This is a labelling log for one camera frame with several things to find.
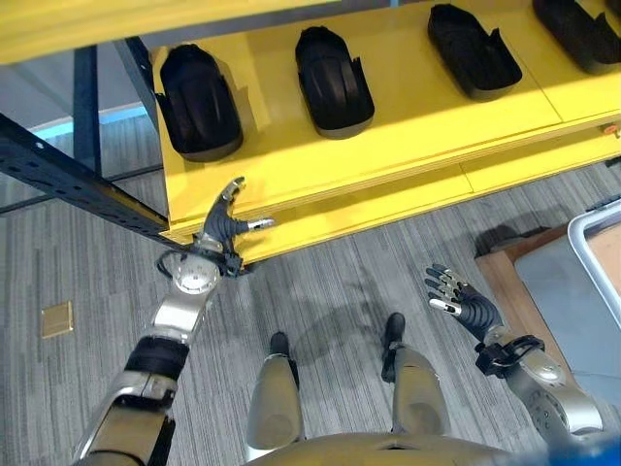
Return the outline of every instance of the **gray bin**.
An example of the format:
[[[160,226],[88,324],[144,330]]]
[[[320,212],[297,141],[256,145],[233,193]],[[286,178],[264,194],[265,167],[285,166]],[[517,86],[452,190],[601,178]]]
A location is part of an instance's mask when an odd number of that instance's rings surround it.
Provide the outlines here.
[[[621,406],[621,298],[586,241],[618,223],[621,200],[577,216],[567,236],[520,257],[515,269],[575,380]]]

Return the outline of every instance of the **metal frame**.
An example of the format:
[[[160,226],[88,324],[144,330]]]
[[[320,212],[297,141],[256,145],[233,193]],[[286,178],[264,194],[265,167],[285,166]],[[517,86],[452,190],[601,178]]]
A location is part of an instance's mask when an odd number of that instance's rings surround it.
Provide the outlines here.
[[[0,171],[169,247],[168,219],[0,114]]]
[[[137,37],[115,45],[157,128],[147,49]],[[97,90],[97,48],[78,49],[74,63],[74,158],[0,114],[0,172],[46,194],[2,207],[0,214],[58,198],[167,247],[183,249],[159,234],[168,229],[167,218],[112,183],[160,170],[161,163],[109,180],[102,178]]]
[[[97,47],[74,51],[74,157],[101,175]]]
[[[122,41],[114,41],[114,46],[123,62],[129,80],[134,85],[138,97],[147,110],[147,115],[153,123],[155,131],[159,132],[153,88],[153,70],[145,44],[138,37],[128,37]]]

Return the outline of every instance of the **humanoid robot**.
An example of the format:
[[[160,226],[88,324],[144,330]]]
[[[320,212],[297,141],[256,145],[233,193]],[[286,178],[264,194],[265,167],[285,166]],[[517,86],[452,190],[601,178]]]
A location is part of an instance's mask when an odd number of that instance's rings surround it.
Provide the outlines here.
[[[188,251],[168,251],[157,261],[172,289],[85,430],[75,465],[166,464],[175,431],[167,411],[206,303],[223,278],[244,272],[233,239],[274,224],[269,218],[246,222],[229,216],[243,182],[233,180],[218,196]],[[167,256],[173,256],[170,270]],[[452,315],[480,341],[476,366],[507,381],[551,448],[590,445],[603,435],[595,403],[567,384],[541,340],[511,334],[496,307],[449,268],[434,264],[427,273],[431,307]],[[438,375],[422,354],[402,342],[405,324],[402,315],[393,314],[382,337],[381,377],[394,384],[392,431],[314,439],[304,434],[300,382],[287,337],[274,334],[250,405],[245,439],[249,464],[474,465],[506,457],[503,451],[449,437]]]

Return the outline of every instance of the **plastic container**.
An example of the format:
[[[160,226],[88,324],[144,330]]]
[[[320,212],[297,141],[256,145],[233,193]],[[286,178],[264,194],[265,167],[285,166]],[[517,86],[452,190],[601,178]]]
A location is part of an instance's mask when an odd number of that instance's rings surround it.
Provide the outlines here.
[[[229,86],[217,63],[195,45],[172,49],[156,94],[173,148],[193,162],[218,160],[237,150],[244,134]]]
[[[621,225],[618,198],[574,218],[567,236],[520,257],[515,269],[575,380],[621,406],[621,298],[589,244],[615,225]],[[610,253],[606,259],[621,261],[621,242]]]
[[[539,20],[584,71],[601,75],[617,68],[621,60],[619,37],[604,13],[593,19],[574,0],[534,0],[533,7]]]
[[[522,79],[500,31],[488,35],[471,13],[436,5],[427,32],[457,83],[474,100],[497,99]]]
[[[295,57],[300,88],[317,133],[344,139],[371,124],[376,107],[360,58],[351,60],[340,36],[323,26],[305,29]]]

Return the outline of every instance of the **brass floor plate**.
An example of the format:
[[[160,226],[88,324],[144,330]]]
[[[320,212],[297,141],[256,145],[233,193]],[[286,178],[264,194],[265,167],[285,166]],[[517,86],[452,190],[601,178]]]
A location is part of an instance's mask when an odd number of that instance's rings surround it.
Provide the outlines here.
[[[74,329],[74,312],[71,301],[50,306],[41,311],[42,337],[50,338],[69,333]]]

